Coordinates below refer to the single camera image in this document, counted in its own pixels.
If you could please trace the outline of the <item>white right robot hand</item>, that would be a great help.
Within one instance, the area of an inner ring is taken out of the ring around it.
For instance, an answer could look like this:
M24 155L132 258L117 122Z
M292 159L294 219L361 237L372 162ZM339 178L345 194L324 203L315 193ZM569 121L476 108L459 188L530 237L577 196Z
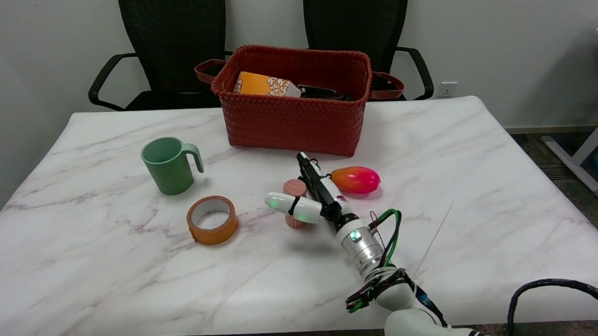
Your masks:
M296 158L301 173L299 180L305 183L313 199L269 192L264 198L267 207L303 223L317 224L324 219L335 232L366 227L329 175L322 174L317 160L309 158L305 152L299 152Z

